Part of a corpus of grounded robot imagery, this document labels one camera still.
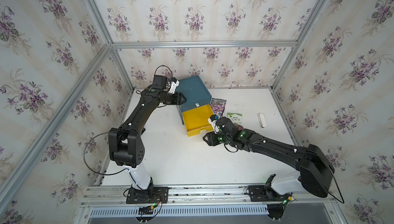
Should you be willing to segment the teal drawer cabinet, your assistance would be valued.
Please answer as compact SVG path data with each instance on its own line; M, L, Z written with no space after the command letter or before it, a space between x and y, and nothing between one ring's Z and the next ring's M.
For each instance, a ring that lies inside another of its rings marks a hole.
M182 93L186 98L186 101L182 105L177 106L183 125L185 124L183 118L184 112L211 103L211 94L199 75L180 80L176 91Z

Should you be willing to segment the green white seed bag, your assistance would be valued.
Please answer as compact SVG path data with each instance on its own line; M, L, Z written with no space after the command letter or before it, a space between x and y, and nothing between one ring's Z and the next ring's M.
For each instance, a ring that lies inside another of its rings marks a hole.
M242 125L243 124L243 115L241 113L227 113L227 118L230 119L230 121L236 125Z

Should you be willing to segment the yellow drawer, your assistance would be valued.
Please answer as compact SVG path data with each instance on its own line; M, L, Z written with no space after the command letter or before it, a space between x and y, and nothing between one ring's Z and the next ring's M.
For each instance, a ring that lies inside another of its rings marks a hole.
M199 135L202 131L212 132L213 127L209 118L213 115L210 105L201 106L182 113L183 122L186 127L187 136Z

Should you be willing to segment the purple flower seed bag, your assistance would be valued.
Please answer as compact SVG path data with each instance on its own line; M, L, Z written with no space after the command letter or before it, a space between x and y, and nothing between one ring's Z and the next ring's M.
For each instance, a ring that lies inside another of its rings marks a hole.
M225 99L212 98L210 106L214 114L222 116L225 111L226 104L227 100Z

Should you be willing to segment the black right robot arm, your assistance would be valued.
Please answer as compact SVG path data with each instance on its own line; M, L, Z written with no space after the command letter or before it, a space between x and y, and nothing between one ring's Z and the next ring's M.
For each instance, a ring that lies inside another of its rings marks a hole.
M211 147L223 144L236 151L258 153L283 162L300 173L298 181L310 194L325 198L334 178L334 168L321 149L315 145L307 147L285 144L259 133L239 128L227 117L211 115L208 118L213 131L203 140Z

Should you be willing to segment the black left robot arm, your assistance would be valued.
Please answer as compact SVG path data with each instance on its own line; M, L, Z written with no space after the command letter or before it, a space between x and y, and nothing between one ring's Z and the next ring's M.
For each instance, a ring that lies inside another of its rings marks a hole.
M141 91L137 106L125 122L109 131L110 160L128 172L132 187L136 190L147 191L153 186L153 180L143 165L145 147L141 135L146 122L161 103L168 106L182 105L186 100L183 93L150 85Z

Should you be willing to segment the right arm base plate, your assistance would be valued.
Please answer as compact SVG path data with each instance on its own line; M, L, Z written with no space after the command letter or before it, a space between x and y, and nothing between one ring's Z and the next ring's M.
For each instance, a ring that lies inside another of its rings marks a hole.
M287 203L292 199L292 193L281 195L272 187L265 185L248 186L245 194L250 197L252 202L284 202Z

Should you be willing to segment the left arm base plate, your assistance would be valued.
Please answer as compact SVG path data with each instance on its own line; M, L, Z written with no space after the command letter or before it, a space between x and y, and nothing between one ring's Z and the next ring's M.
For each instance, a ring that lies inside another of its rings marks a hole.
M169 196L168 187L154 187L148 190L130 188L124 192L127 204L138 203L167 203Z

